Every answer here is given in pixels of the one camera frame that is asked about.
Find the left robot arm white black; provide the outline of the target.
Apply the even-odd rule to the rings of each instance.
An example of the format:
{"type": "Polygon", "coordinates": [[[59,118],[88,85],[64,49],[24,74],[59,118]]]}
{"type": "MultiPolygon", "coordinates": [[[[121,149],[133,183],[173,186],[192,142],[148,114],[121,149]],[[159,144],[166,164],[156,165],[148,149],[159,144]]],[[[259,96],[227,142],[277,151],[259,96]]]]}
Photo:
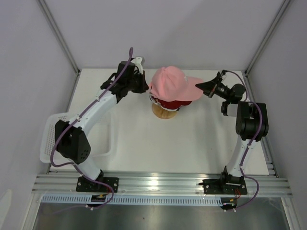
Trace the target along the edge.
{"type": "Polygon", "coordinates": [[[91,146],[88,134],[98,120],[120,102],[129,92],[145,93],[149,87],[143,70],[144,59],[134,57],[122,61],[115,73],[101,85],[96,98],[79,114],[68,121],[55,124],[55,144],[52,152],[58,152],[68,159],[68,165],[87,180],[87,187],[93,192],[104,186],[103,171],[90,157],[91,146]]]}

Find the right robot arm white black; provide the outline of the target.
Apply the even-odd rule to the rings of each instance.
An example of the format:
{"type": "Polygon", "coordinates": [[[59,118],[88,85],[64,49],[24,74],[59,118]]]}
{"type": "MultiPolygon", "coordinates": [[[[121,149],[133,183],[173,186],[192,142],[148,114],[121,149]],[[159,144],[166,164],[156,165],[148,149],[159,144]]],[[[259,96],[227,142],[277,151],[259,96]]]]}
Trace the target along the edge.
{"type": "Polygon", "coordinates": [[[208,98],[215,95],[223,98],[222,114],[236,118],[235,150],[218,179],[204,179],[200,183],[206,195],[247,194],[247,176],[244,172],[246,164],[255,146],[269,131],[266,104],[243,100],[243,96],[248,94],[243,82],[231,88],[225,86],[223,80],[227,73],[226,70],[222,70],[211,81],[196,84],[208,98]]]}

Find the white baseball cap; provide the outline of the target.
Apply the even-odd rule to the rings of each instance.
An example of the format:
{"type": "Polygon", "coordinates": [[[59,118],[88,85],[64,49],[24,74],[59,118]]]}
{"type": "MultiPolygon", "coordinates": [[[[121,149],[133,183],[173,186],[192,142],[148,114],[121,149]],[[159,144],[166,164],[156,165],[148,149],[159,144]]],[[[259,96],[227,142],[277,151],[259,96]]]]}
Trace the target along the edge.
{"type": "Polygon", "coordinates": [[[177,109],[164,108],[160,104],[155,104],[155,103],[153,103],[152,108],[157,111],[167,111],[167,112],[176,112],[180,110],[180,108],[177,108],[177,109]]]}

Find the red LA baseball cap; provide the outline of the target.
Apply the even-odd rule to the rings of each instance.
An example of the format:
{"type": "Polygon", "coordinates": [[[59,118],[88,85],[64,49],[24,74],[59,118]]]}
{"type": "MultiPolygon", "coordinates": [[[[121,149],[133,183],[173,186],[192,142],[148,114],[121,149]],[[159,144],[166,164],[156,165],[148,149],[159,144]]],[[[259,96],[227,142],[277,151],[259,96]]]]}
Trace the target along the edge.
{"type": "Polygon", "coordinates": [[[168,109],[177,109],[177,108],[181,108],[183,106],[188,106],[188,105],[190,105],[192,103],[192,101],[171,101],[171,102],[166,102],[166,101],[160,100],[158,98],[155,98],[151,94],[150,94],[149,98],[150,98],[150,100],[154,104],[160,104],[164,108],[168,108],[168,109]]]}

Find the pink baseball cap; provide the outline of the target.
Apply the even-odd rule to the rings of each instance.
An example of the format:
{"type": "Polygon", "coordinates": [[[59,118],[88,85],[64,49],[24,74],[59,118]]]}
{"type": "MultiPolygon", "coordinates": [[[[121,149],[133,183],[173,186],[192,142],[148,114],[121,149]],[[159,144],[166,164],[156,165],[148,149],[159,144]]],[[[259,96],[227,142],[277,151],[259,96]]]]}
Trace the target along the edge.
{"type": "Polygon", "coordinates": [[[196,87],[202,79],[186,76],[175,66],[158,69],[149,84],[149,93],[155,98],[166,101],[195,101],[201,98],[203,91],[196,87]]]}

